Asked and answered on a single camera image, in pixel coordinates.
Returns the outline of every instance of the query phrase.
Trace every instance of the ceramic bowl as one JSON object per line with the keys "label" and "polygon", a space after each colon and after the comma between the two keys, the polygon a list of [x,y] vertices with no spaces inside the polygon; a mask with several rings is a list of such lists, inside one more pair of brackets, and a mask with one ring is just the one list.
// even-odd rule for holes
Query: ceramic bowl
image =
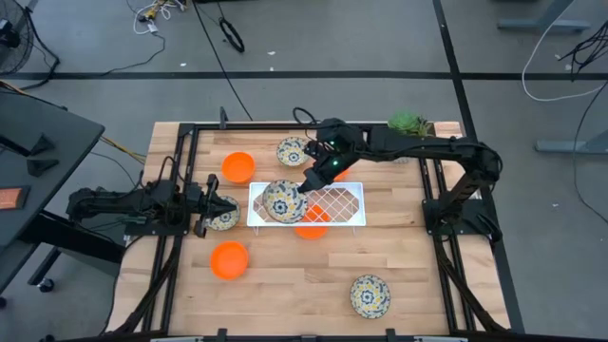
{"label": "ceramic bowl", "polygon": [[220,216],[214,218],[211,223],[209,223],[209,229],[224,231],[237,225],[237,222],[240,219],[240,207],[238,207],[237,200],[231,198],[230,196],[220,196],[220,198],[237,206],[237,210],[233,210],[230,213],[221,214]]}
{"label": "ceramic bowl", "polygon": [[276,157],[287,166],[299,166],[308,161],[309,156],[304,153],[306,140],[299,137],[289,137],[281,141],[276,147]]}
{"label": "ceramic bowl", "polygon": [[289,180],[275,180],[266,186],[262,204],[271,218],[281,223],[295,223],[304,218],[308,200],[297,192],[297,186]]}
{"label": "ceramic bowl", "polygon": [[380,318],[389,310],[389,286],[375,275],[361,275],[351,286],[351,304],[364,318]]}

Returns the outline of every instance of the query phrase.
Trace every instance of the wooden tabletop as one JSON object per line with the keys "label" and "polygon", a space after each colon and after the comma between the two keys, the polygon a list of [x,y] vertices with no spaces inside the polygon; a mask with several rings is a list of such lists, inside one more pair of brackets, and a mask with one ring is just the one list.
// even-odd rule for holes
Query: wooden tabletop
{"label": "wooden tabletop", "polygon": [[[147,180],[155,179],[164,156],[173,154],[178,126],[156,123],[144,170]],[[435,123],[435,130],[440,137],[461,134],[458,123]],[[205,239],[190,234],[184,239],[170,333],[215,335],[218,328],[227,328],[230,335],[383,335],[387,328],[408,335],[447,333],[437,263],[424,228],[421,201],[425,195],[417,160],[359,161],[351,168],[345,181],[363,182],[367,217],[367,226],[357,228],[356,235],[351,228],[333,227],[320,240],[304,240],[292,228],[264,227],[255,236],[246,226],[248,186],[225,180],[221,161],[231,152],[245,151],[256,160],[252,181],[304,181],[302,171],[312,161],[290,168],[276,159],[276,145],[288,136],[304,137],[304,132],[200,132],[193,180],[204,183],[209,173],[215,173],[218,193],[239,202],[241,217],[229,231],[209,231]],[[184,145],[182,174],[187,146],[189,141]],[[449,161],[444,169],[450,188],[463,169]],[[431,179],[437,196],[434,173]],[[487,240],[481,236],[458,239],[469,287],[497,322],[508,327]],[[250,255],[246,273],[233,281],[219,280],[209,269],[211,252],[225,240],[243,243]],[[144,237],[124,256],[109,330],[124,322],[147,290],[156,241],[156,237]],[[171,245],[167,243],[167,255]],[[379,319],[365,319],[351,306],[350,287],[365,274],[380,276],[389,285],[390,308]],[[460,297],[453,285],[451,289],[459,327],[464,328]],[[158,299],[153,327],[159,326],[163,292]]]}

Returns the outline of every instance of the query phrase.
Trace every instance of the orange plastic bowl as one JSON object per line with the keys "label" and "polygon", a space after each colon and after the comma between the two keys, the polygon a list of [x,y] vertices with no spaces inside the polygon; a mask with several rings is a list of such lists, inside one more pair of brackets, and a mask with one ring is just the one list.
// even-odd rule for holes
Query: orange plastic bowl
{"label": "orange plastic bowl", "polygon": [[211,254],[211,271],[218,278],[233,280],[247,269],[249,253],[241,243],[224,241]]}
{"label": "orange plastic bowl", "polygon": [[346,175],[349,174],[349,169],[342,171],[339,175],[335,176],[334,181],[343,181],[346,178]]}
{"label": "orange plastic bowl", "polygon": [[224,158],[221,174],[225,179],[235,183],[250,181],[256,171],[254,158],[245,152],[235,152]]}
{"label": "orange plastic bowl", "polygon": [[[306,216],[301,220],[302,222],[329,222],[330,216],[327,215],[326,212],[321,209],[320,206],[314,205],[311,209],[306,212]],[[305,239],[318,239],[323,238],[327,231],[330,228],[328,227],[295,227],[295,233],[298,234],[301,238]]]}

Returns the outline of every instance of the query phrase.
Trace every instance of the white wire rack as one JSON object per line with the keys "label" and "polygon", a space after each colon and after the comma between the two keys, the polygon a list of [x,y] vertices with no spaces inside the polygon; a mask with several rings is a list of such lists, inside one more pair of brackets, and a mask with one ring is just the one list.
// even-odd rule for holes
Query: white wire rack
{"label": "white wire rack", "polygon": [[296,223],[281,223],[271,218],[262,204],[262,193],[269,182],[249,184],[247,226],[259,227],[314,227],[314,226],[365,226],[363,183],[336,182],[321,190],[306,194],[308,210],[314,214]]}

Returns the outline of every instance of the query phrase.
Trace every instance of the small potted plant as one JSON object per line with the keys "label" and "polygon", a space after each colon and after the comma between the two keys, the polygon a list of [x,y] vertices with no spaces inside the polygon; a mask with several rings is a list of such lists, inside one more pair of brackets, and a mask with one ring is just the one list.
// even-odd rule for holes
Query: small potted plant
{"label": "small potted plant", "polygon": [[[413,135],[425,137],[428,135],[431,123],[429,123],[421,115],[417,115],[408,111],[398,111],[389,119],[389,128],[398,131],[404,135]],[[394,162],[408,162],[408,158],[403,157]]]}

